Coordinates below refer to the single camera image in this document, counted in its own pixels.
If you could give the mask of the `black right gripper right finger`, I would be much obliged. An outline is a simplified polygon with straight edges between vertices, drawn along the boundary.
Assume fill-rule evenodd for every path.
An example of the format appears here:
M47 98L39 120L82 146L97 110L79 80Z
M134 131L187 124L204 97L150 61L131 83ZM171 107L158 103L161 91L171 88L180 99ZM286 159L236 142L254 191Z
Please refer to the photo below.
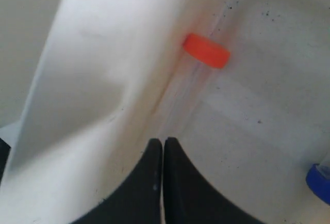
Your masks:
M261 223L219 193L174 137L164 143L163 205L166 223Z

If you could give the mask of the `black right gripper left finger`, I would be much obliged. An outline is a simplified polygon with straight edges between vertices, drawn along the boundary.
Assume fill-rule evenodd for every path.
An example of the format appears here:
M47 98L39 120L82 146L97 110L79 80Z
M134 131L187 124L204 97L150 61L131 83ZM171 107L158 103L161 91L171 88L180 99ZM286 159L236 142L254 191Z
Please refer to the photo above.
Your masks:
M161 223L162 144L150 139L122 184L75 223Z

